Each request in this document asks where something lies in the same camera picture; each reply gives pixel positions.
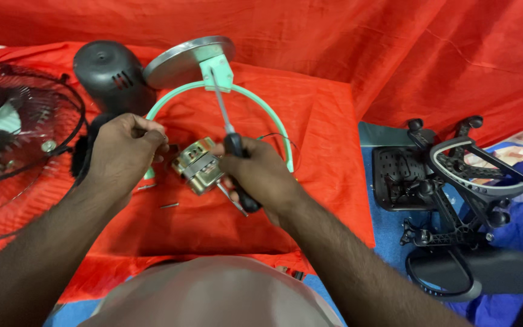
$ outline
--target black motor cover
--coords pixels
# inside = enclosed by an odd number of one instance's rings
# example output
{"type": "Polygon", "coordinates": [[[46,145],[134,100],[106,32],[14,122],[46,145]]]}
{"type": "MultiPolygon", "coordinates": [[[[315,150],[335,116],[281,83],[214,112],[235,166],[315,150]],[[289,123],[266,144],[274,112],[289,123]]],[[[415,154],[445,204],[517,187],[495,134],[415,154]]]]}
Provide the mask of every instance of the black motor cover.
{"type": "Polygon", "coordinates": [[[115,41],[93,41],[74,56],[74,72],[102,112],[146,115],[155,105],[155,90],[146,85],[142,65],[115,41]]]}

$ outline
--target fan guard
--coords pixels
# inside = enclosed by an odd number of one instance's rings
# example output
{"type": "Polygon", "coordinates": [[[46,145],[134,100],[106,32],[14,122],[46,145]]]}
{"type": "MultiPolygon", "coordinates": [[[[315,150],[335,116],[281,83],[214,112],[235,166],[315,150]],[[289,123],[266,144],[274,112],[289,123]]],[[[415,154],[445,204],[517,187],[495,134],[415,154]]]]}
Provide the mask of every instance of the fan guard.
{"type": "Polygon", "coordinates": [[[63,152],[86,121],[84,102],[67,78],[0,63],[0,105],[13,107],[20,121],[15,129],[12,116],[11,123],[0,120],[0,239],[46,210],[37,198],[61,198],[73,183],[63,152]]]}

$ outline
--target screwdriver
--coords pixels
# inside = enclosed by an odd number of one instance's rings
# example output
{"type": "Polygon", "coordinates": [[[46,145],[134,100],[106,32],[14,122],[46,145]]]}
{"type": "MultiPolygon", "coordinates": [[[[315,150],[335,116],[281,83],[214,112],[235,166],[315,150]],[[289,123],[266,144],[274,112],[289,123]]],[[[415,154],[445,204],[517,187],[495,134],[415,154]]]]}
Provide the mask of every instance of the screwdriver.
{"type": "MultiPolygon", "coordinates": [[[[249,158],[249,153],[247,150],[243,149],[241,145],[241,135],[235,132],[233,125],[229,122],[229,117],[227,115],[227,110],[223,104],[222,93],[217,86],[217,81],[215,81],[215,76],[213,74],[213,69],[209,67],[211,71],[211,78],[213,79],[213,86],[215,86],[215,95],[217,96],[217,102],[219,103],[219,108],[222,110],[223,120],[225,121],[225,132],[227,135],[223,138],[223,145],[225,145],[225,152],[227,154],[235,155],[239,158],[249,158]]],[[[231,182],[235,187],[235,191],[239,196],[239,202],[246,212],[252,213],[258,211],[262,206],[259,202],[254,200],[244,189],[239,185],[237,180],[230,176],[231,182]]]]}

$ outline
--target hand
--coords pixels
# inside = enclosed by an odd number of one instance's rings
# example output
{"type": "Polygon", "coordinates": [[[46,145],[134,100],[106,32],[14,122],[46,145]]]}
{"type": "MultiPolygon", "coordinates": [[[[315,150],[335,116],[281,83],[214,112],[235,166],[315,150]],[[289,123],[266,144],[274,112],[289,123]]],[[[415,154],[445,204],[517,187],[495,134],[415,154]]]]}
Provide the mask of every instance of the hand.
{"type": "Polygon", "coordinates": [[[83,184],[126,205],[153,159],[163,161],[167,142],[161,124],[133,114],[120,115],[100,128],[83,184]]]}
{"type": "MultiPolygon", "coordinates": [[[[232,175],[250,196],[263,205],[270,221],[280,226],[280,219],[286,219],[296,205],[311,198],[271,145],[248,137],[242,137],[241,141],[250,158],[224,155],[219,168],[232,175]]],[[[223,145],[218,144],[213,153],[224,154],[223,145]]],[[[239,199],[236,192],[230,195],[234,201],[239,199]]]]}

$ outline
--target hairy forearm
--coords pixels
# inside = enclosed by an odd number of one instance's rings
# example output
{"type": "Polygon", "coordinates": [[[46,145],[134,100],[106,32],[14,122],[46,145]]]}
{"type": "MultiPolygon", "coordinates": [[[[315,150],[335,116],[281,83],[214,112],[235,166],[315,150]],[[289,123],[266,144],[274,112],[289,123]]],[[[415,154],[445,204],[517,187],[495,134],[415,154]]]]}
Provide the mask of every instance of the hairy forearm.
{"type": "Polygon", "coordinates": [[[0,326],[41,326],[115,213],[83,184],[0,251],[0,326]]]}
{"type": "Polygon", "coordinates": [[[385,264],[312,199],[280,219],[349,326],[469,326],[385,264]]]}

